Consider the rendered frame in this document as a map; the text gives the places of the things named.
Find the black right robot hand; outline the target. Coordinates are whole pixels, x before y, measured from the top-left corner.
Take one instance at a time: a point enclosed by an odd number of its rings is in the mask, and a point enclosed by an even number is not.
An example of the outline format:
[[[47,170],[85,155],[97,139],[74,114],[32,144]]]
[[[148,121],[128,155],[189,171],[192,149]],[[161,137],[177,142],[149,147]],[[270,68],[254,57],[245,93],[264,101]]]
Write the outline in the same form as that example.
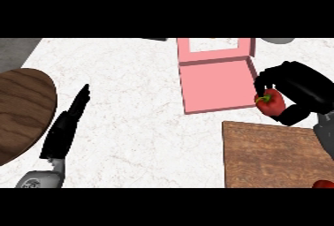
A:
[[[334,82],[297,61],[284,61],[260,72],[254,88],[258,96],[266,88],[275,88],[294,102],[278,116],[269,114],[286,126],[304,120],[312,112],[326,115],[334,110]]]

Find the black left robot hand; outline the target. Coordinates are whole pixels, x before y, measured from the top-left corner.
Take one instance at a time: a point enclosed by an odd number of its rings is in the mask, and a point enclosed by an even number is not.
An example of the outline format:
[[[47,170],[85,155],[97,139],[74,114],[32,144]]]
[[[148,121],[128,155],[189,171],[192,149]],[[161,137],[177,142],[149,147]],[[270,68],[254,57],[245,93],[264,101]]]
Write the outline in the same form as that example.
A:
[[[69,109],[60,113],[50,127],[38,156],[40,159],[65,158],[72,145],[77,124],[83,116],[85,104],[88,101],[90,90],[88,85],[84,85],[74,98]]]

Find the red bell pepper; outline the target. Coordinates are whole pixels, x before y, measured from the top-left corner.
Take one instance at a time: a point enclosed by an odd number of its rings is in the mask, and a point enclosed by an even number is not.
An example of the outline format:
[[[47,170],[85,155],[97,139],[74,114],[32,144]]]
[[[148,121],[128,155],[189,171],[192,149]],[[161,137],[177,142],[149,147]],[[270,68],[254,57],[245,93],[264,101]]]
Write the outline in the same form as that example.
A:
[[[278,117],[282,114],[285,110],[284,97],[275,89],[266,89],[263,97],[255,95],[254,102],[264,116]]]

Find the round dark wooden board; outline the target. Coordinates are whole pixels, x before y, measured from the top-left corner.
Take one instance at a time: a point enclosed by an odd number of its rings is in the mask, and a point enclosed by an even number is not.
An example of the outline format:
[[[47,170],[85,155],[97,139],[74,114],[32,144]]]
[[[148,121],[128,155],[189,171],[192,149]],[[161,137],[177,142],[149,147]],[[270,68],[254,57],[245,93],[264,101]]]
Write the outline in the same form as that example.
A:
[[[56,106],[56,87],[43,71],[20,68],[0,73],[0,166],[34,146]]]

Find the pink cardboard box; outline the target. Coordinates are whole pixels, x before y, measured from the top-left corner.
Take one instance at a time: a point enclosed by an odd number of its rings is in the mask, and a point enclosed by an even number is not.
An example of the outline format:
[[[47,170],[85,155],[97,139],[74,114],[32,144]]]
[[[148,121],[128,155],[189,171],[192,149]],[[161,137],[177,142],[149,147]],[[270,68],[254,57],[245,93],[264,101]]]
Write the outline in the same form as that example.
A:
[[[251,62],[254,38],[238,38],[235,49],[190,51],[190,39],[177,38],[177,61],[183,95],[183,113],[245,109],[254,106]]]

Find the brown wooden cutting board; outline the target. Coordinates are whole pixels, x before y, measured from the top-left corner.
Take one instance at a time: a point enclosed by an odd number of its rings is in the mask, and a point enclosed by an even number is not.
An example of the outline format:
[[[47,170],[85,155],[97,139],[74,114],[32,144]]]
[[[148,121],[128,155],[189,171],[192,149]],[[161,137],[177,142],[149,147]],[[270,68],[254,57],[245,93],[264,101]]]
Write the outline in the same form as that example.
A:
[[[227,188],[310,188],[334,182],[334,161],[310,129],[221,123]]]

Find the grey round object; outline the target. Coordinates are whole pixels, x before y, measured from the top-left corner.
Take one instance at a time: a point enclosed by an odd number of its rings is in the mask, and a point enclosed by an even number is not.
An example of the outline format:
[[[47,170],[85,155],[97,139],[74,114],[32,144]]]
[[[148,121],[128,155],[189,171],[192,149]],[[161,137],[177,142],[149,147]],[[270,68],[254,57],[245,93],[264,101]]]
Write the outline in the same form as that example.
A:
[[[295,38],[261,38],[266,42],[272,44],[286,44],[289,43]]]

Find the small red vegetable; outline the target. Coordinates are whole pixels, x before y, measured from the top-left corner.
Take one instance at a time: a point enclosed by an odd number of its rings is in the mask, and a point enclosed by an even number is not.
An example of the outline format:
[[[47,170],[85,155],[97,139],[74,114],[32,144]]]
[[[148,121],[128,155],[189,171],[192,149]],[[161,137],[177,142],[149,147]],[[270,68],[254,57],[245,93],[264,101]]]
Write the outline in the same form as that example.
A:
[[[328,180],[317,180],[313,183],[313,188],[334,188],[334,183]]]

